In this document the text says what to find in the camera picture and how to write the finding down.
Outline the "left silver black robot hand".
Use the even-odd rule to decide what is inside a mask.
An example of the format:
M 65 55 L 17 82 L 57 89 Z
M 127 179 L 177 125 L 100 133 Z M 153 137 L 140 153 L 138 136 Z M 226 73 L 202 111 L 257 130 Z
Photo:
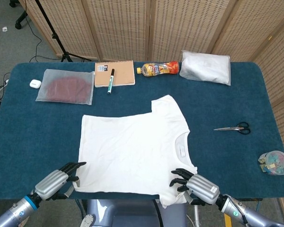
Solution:
M 79 182 L 79 177 L 73 175 L 73 172 L 85 164 L 86 162 L 69 162 L 60 169 L 52 171 L 35 186 L 34 193 L 43 201 L 69 198 L 74 191 L 73 182 Z M 62 194 L 59 193 L 68 182 L 71 182 L 69 189 Z

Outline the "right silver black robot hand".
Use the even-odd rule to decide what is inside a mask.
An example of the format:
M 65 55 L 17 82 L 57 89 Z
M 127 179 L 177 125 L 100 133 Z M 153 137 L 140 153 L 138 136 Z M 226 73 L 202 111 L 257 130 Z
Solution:
M 177 188 L 178 192 L 183 192 L 189 197 L 193 194 L 202 201 L 202 204 L 213 205 L 217 202 L 220 196 L 220 189 L 211 181 L 183 168 L 176 168 L 171 173 L 180 176 L 180 178 L 172 179 L 169 184 L 170 187 L 179 184 L 180 186 Z

